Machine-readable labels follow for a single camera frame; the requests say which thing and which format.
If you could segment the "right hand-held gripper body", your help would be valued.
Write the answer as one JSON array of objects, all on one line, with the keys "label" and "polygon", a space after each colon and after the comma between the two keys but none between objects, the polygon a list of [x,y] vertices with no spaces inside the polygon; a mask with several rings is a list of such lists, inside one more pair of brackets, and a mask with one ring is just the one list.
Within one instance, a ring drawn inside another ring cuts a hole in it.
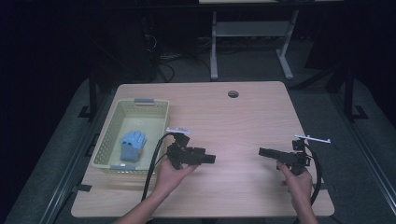
[{"label": "right hand-held gripper body", "polygon": [[314,161],[317,174],[322,174],[320,162],[317,153],[307,144],[307,141],[316,141],[320,143],[330,144],[330,139],[319,139],[311,137],[310,135],[295,134],[295,139],[292,141],[293,152],[287,152],[285,159],[278,160],[284,163],[294,175],[300,175],[306,166]]}]

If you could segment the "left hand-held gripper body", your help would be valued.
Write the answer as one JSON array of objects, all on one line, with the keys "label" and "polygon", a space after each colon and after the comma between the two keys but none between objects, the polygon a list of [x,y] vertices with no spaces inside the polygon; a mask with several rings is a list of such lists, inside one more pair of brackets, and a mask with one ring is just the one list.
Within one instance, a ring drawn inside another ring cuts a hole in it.
[{"label": "left hand-held gripper body", "polygon": [[167,147],[166,156],[172,166],[180,170],[183,164],[201,165],[201,158],[194,152],[193,147],[187,147],[190,138],[184,133],[169,132],[174,137],[174,142]]}]

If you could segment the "pale yellow plastic basket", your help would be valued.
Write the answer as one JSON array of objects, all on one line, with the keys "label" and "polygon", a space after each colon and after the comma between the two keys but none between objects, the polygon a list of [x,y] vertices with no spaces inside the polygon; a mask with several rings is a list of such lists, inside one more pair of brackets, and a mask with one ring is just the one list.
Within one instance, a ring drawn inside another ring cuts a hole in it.
[{"label": "pale yellow plastic basket", "polygon": [[[109,174],[145,175],[158,141],[164,135],[169,102],[155,99],[123,99],[114,103],[107,115],[92,166]],[[130,131],[147,137],[137,162],[122,161],[121,138]]]}]

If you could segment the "blue glove with white dots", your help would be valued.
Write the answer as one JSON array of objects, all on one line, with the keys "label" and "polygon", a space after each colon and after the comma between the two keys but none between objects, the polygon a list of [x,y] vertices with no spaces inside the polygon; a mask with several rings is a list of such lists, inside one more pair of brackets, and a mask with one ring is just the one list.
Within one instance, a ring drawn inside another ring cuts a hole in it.
[{"label": "blue glove with white dots", "polygon": [[132,157],[122,157],[120,154],[120,159],[122,161],[137,162],[142,153],[143,146],[147,142],[146,135],[141,131],[130,131],[127,134],[125,134],[122,138],[125,138],[128,142],[130,142],[133,145],[134,155]]}]

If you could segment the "person's left hand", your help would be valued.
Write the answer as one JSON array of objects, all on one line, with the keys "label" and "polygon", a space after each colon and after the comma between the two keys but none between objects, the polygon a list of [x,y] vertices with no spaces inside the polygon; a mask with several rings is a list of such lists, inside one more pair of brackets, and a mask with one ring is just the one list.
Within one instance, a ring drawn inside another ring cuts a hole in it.
[{"label": "person's left hand", "polygon": [[197,165],[188,165],[185,168],[175,169],[172,163],[165,159],[161,162],[160,172],[157,174],[156,184],[152,195],[167,198],[171,192],[176,189],[180,183],[193,171]]}]

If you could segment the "person's right hand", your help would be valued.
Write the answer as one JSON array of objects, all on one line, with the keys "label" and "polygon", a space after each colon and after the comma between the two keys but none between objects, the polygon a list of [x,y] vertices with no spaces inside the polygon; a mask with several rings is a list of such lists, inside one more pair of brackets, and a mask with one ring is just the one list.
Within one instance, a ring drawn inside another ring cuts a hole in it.
[{"label": "person's right hand", "polygon": [[294,175],[282,162],[276,163],[285,179],[280,185],[287,187],[291,194],[291,203],[295,209],[311,206],[312,175],[304,168],[299,175]]}]

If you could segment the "black metal stand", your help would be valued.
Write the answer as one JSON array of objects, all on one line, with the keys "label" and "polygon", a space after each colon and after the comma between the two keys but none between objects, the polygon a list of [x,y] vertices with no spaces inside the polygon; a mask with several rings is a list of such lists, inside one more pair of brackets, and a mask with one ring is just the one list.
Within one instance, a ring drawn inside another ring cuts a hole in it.
[{"label": "black metal stand", "polygon": [[354,95],[354,73],[350,67],[346,70],[344,90],[344,114],[350,122],[356,119],[368,119],[367,114],[360,105],[353,103]]},{"label": "black metal stand", "polygon": [[97,87],[96,87],[96,80],[95,80],[95,69],[92,68],[89,78],[89,104],[84,105],[80,111],[78,116],[80,118],[85,118],[88,120],[93,120],[96,112],[97,112]]}]

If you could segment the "white metal rack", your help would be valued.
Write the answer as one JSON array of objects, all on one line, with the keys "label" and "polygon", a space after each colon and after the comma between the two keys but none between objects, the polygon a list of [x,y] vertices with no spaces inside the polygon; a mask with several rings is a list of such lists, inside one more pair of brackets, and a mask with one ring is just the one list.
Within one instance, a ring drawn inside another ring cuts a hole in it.
[{"label": "white metal rack", "polygon": [[290,17],[287,20],[276,21],[219,21],[218,9],[212,12],[210,78],[219,78],[217,41],[219,37],[282,37],[283,45],[276,50],[276,57],[287,80],[294,76],[286,58],[296,22],[302,6],[309,4],[338,3],[343,0],[199,0],[199,4],[209,7],[290,7]]}]

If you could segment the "aluminium frame rail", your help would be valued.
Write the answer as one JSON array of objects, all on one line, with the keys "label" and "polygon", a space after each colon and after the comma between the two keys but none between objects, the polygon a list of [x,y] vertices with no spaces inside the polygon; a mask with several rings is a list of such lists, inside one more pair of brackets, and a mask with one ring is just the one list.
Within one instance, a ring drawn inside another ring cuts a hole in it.
[{"label": "aluminium frame rail", "polygon": [[80,118],[79,112],[90,97],[85,91],[76,93],[40,158],[41,185],[46,199],[38,224],[55,222],[86,172],[114,94],[98,93],[97,97],[96,114],[92,118]]},{"label": "aluminium frame rail", "polygon": [[353,96],[351,107],[340,94],[332,94],[331,99],[358,145],[387,208],[396,218],[396,128],[370,93]]}]

